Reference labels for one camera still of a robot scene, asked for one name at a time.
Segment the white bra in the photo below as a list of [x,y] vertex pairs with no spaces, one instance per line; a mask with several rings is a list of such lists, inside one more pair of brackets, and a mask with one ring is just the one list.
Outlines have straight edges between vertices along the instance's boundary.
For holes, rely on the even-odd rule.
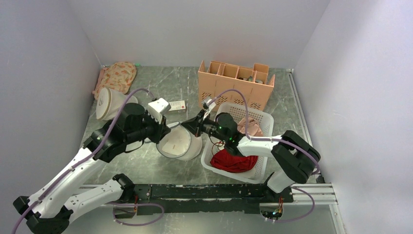
[[162,145],[160,149],[163,152],[170,154],[172,158],[176,158],[188,151],[190,140],[190,133],[185,128],[178,126],[162,139],[159,146]]

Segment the round white mesh laundry bag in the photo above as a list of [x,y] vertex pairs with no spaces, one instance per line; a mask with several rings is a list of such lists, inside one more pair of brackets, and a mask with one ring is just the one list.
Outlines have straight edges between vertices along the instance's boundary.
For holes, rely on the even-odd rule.
[[[181,126],[181,123],[180,123],[180,122],[174,122],[174,123],[168,124],[167,126],[172,130],[172,129],[175,128],[175,127]],[[177,160],[181,160],[181,161],[189,161],[189,160],[194,159],[195,157],[198,156],[198,154],[200,153],[200,151],[201,151],[201,149],[202,149],[202,145],[203,145],[203,142],[202,142],[202,138],[201,138],[201,137],[195,137],[195,136],[192,135],[191,133],[190,133],[190,137],[191,137],[191,140],[190,140],[189,149],[188,149],[188,151],[187,151],[185,154],[183,154],[183,155],[180,156],[180,157],[172,158],[170,154],[167,154],[167,153],[163,152],[163,151],[160,149],[162,145],[159,146],[159,143],[162,142],[162,140],[161,140],[158,144],[156,144],[156,149],[158,150],[158,152],[159,152],[161,155],[163,155],[163,156],[165,156],[165,157],[167,157],[167,158],[177,159]]]

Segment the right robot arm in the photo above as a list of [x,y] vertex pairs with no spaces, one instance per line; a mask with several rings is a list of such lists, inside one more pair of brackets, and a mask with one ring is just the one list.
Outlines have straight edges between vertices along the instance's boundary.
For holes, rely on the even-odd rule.
[[320,171],[320,155],[307,141],[294,131],[280,136],[251,137],[241,133],[229,113],[222,113],[211,120],[200,112],[196,117],[181,124],[195,137],[208,134],[224,142],[224,148],[234,156],[273,157],[281,171],[273,173],[266,181],[263,196],[269,202],[276,201],[282,191],[295,184],[305,184],[309,177]]

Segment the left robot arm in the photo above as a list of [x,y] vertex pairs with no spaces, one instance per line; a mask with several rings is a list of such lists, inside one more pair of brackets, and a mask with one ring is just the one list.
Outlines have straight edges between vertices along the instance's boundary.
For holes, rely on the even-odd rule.
[[124,174],[76,195],[75,191],[95,172],[125,153],[129,144],[146,139],[158,143],[170,132],[164,114],[170,104],[163,99],[147,107],[128,103],[113,120],[94,131],[73,160],[47,185],[31,196],[19,196],[13,205],[35,234],[60,234],[83,214],[109,202],[127,203],[135,195],[134,183]]

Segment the white plastic laundry basket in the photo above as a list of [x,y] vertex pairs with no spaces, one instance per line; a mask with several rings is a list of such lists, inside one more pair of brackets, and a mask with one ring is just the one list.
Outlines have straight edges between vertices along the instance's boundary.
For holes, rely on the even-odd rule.
[[[233,117],[234,121],[238,123],[245,117],[245,106],[224,102],[217,110],[217,113],[219,114],[222,112],[229,113]],[[248,116],[259,123],[260,129],[265,137],[270,137],[272,135],[274,119],[270,114],[257,109],[249,108]],[[201,155],[201,164],[205,169],[245,183],[259,184],[263,180],[267,165],[267,157],[265,156],[258,157],[255,166],[251,170],[242,173],[230,173],[213,167],[210,164],[210,161],[213,155],[218,152],[218,149],[213,145],[213,143],[217,142],[218,139],[213,137],[212,140],[213,142],[207,141],[205,143],[205,147]]]

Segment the white cardboard box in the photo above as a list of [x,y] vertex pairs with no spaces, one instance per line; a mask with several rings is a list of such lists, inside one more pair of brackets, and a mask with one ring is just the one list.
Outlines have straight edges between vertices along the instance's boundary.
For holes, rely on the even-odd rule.
[[184,100],[169,102],[169,113],[185,113],[187,111],[187,105]]

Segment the red garment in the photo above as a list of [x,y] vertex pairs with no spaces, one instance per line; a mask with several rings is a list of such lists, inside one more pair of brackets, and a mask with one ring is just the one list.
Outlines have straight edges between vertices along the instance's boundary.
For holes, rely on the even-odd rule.
[[212,167],[230,173],[243,173],[253,169],[258,156],[233,156],[226,149],[220,150],[210,160]]

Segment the floral fabric pouch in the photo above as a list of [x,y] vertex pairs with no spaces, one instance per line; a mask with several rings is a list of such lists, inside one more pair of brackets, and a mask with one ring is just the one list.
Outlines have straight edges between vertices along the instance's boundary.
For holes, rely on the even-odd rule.
[[136,66],[126,61],[103,67],[100,70],[95,89],[92,91],[95,100],[98,99],[99,93],[104,87],[126,94],[136,77],[136,73]]

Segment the pink satin garment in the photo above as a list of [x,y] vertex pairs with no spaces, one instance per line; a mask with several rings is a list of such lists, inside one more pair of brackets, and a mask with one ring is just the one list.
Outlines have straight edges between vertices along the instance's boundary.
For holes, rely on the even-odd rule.
[[245,117],[242,118],[237,124],[237,130],[242,134],[247,130],[248,134],[253,137],[263,136],[259,123],[252,117],[249,117],[248,120]]

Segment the items inside organizer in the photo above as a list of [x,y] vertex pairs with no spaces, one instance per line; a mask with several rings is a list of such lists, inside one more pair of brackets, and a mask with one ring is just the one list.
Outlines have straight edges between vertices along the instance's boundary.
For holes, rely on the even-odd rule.
[[237,79],[239,79],[239,80],[244,80],[244,81],[249,81],[249,82],[254,82],[254,83],[258,83],[258,84],[263,84],[263,81],[262,81],[262,80],[254,79],[252,76],[249,76],[248,78],[239,77],[239,78],[237,78]]

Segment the peach plastic desk organizer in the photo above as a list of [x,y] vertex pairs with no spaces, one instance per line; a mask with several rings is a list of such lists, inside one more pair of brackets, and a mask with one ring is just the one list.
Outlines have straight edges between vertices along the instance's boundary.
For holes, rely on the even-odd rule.
[[[263,84],[239,80],[248,78],[263,81]],[[198,104],[207,98],[217,98],[216,107],[224,102],[239,105],[247,104],[248,107],[264,110],[275,84],[275,75],[269,76],[269,66],[255,63],[253,67],[243,67],[220,61],[211,61],[209,66],[202,61],[198,70]]]

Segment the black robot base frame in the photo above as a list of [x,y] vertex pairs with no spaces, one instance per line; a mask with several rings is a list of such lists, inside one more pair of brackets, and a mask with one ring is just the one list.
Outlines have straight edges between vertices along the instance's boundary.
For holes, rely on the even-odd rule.
[[259,214],[260,206],[283,201],[293,202],[290,188],[280,193],[266,184],[136,184],[133,192],[116,200],[120,204],[139,204],[138,215],[198,212],[244,212]]

